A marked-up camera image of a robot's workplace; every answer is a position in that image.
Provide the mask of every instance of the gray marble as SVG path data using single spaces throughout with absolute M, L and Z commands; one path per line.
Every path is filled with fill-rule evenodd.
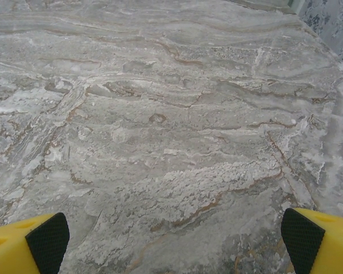
M 343 216 L 343 63 L 278 1 L 0 1 L 0 225 L 64 212 L 61 273 L 292 273 Z

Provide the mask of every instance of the marble veining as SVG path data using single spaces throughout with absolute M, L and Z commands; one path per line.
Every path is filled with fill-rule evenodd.
M 343 216 L 343 63 L 279 1 L 0 1 L 0 225 L 64 212 L 61 273 L 293 273 Z

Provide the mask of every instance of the black rubber pad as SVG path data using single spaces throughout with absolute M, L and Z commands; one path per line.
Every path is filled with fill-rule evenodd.
M 57 274 L 70 239 L 65 215 L 53 215 L 25 238 L 39 272 Z
M 296 274 L 310 274 L 325 230 L 292 208 L 286 209 L 281 235 Z

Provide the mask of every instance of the yellow plastic part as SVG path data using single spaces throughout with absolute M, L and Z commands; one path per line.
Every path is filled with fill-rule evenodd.
M 325 230 L 310 274 L 343 274 L 343 218 L 303 208 L 295 210 Z
M 41 215 L 0 227 L 0 274 L 39 274 L 25 236 L 53 215 Z

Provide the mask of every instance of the gray patterned wall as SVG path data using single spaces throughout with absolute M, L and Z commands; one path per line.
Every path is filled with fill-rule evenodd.
M 299 16 L 343 60 L 343 0 L 305 0 Z

